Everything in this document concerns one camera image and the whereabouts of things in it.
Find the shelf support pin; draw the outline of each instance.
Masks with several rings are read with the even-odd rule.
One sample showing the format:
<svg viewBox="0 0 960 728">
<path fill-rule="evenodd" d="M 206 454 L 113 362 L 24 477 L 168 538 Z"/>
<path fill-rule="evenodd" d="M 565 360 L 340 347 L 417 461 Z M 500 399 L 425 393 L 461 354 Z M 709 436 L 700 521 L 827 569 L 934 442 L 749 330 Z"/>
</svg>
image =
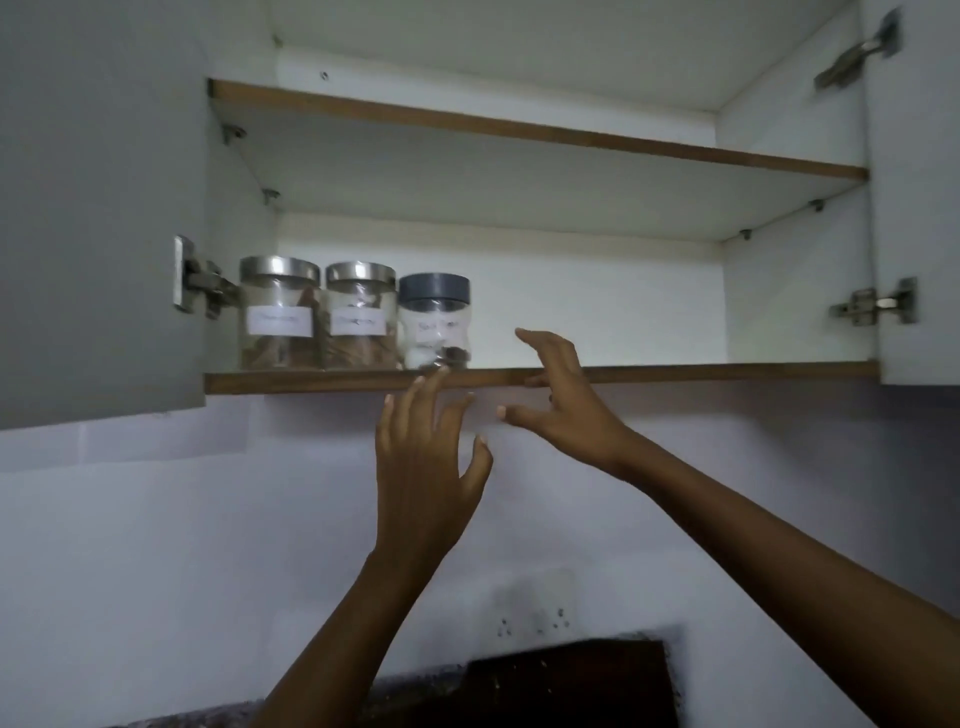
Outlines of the shelf support pin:
<svg viewBox="0 0 960 728">
<path fill-rule="evenodd" d="M 221 124 L 220 130 L 224 135 L 224 144 L 226 146 L 230 145 L 232 139 L 247 138 L 247 130 L 243 127 L 238 127 L 236 124 Z"/>
</svg>

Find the left hand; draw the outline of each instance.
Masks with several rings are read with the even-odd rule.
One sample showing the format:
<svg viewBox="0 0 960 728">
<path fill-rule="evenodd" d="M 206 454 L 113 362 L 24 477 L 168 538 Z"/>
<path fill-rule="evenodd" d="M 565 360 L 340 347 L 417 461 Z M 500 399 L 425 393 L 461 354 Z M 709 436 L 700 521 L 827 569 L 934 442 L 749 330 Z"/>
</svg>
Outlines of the left hand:
<svg viewBox="0 0 960 728">
<path fill-rule="evenodd" d="M 419 376 L 399 398 L 388 395 L 376 429 L 377 522 L 372 558 L 429 579 L 460 540 L 493 466 L 486 441 L 460 476 L 457 446 L 473 395 L 446 407 L 434 426 L 437 392 L 449 374 Z"/>
</svg>

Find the black plastic lid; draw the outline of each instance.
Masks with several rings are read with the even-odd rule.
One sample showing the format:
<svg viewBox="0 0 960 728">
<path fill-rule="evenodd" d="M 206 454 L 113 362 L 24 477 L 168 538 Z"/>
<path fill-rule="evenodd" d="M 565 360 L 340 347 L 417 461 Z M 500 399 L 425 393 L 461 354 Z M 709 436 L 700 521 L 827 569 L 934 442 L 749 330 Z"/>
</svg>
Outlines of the black plastic lid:
<svg viewBox="0 0 960 728">
<path fill-rule="evenodd" d="M 399 302 L 449 299 L 470 303 L 470 279 L 452 273 L 415 273 L 400 279 Z"/>
</svg>

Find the metal hinge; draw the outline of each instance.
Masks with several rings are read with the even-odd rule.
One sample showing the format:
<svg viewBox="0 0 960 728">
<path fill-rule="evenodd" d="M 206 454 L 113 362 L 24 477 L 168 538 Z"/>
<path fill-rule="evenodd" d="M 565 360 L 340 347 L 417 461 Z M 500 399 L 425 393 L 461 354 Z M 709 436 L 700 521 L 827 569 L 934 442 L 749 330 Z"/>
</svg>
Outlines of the metal hinge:
<svg viewBox="0 0 960 728">
<path fill-rule="evenodd" d="M 197 297 L 206 298 L 206 318 L 216 320 L 227 306 L 240 303 L 240 289 L 223 277 L 212 260 L 201 260 L 197 248 L 183 235 L 174 237 L 174 306 L 193 313 Z"/>
<path fill-rule="evenodd" d="M 917 279 L 900 279 L 897 290 L 884 299 L 876 297 L 875 288 L 854 291 L 848 303 L 830 307 L 830 316 L 835 319 L 851 319 L 856 327 L 876 326 L 881 311 L 896 313 L 901 324 L 917 323 Z"/>
<path fill-rule="evenodd" d="M 840 58 L 814 79 L 818 89 L 838 85 L 841 88 L 852 84 L 863 75 L 863 64 L 867 58 L 882 53 L 883 58 L 890 58 L 900 52 L 903 47 L 902 11 L 894 8 L 888 12 L 880 23 L 880 30 L 869 40 L 854 45 L 853 48 L 840 55 Z"/>
</svg>

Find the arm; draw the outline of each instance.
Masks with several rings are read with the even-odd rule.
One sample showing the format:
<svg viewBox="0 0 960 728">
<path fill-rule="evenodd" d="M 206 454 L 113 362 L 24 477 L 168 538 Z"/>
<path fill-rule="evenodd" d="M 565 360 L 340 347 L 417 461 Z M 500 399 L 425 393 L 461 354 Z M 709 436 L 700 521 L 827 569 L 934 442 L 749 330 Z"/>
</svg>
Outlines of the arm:
<svg viewBox="0 0 960 728">
<path fill-rule="evenodd" d="M 482 438 L 463 477 L 457 443 L 472 397 L 434 427 L 448 374 L 388 396 L 376 430 L 376 545 L 347 596 L 267 697 L 251 728 L 352 725 L 407 613 L 476 510 L 493 464 Z"/>
<path fill-rule="evenodd" d="M 960 622 L 814 541 L 621 423 L 570 342 L 517 331 L 537 350 L 552 410 L 506 422 L 653 499 L 873 721 L 960 725 Z"/>
</svg>

